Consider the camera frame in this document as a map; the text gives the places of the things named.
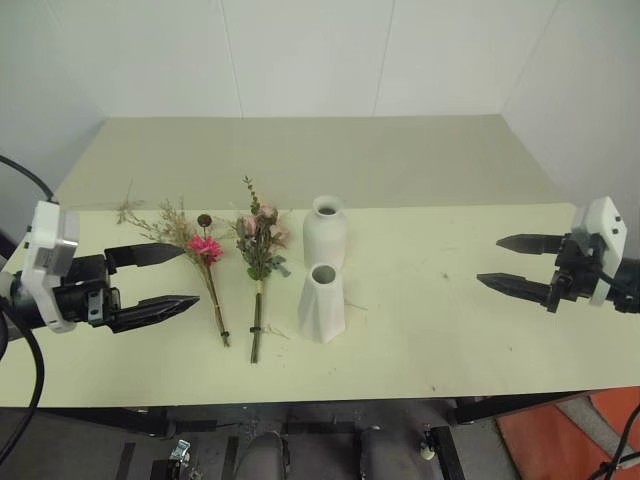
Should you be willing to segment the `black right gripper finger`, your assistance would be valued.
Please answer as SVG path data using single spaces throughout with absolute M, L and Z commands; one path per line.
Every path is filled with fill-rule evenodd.
M 515 234 L 497 240 L 496 245 L 521 254 L 558 254 L 567 237 L 567 234 Z
M 481 273 L 476 275 L 485 286 L 507 296 L 545 305 L 550 292 L 547 284 L 534 282 L 522 276 L 506 273 Z

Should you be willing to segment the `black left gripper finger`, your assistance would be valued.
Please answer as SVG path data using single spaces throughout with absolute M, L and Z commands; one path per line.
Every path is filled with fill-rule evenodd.
M 162 323 L 185 312 L 199 300 L 199 296 L 192 295 L 165 295 L 142 300 L 135 306 L 115 311 L 110 319 L 110 330 L 117 334 Z
M 109 273 L 116 273 L 117 269 L 121 267 L 145 267 L 161 264 L 184 253 L 183 248 L 168 243 L 146 243 L 104 250 Z

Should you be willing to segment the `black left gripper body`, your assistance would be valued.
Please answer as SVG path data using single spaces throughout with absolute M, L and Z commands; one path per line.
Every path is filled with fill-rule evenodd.
M 74 258 L 54 295 L 62 318 L 74 323 L 108 326 L 120 309 L 120 292 L 111 286 L 104 255 Z

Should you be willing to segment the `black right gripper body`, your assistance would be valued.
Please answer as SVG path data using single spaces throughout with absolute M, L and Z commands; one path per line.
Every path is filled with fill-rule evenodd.
M 606 244 L 599 234 L 570 233 L 564 236 L 546 300 L 549 312 L 555 313 L 561 300 L 576 302 L 579 298 L 595 298 L 599 274 L 603 272 L 605 250 Z

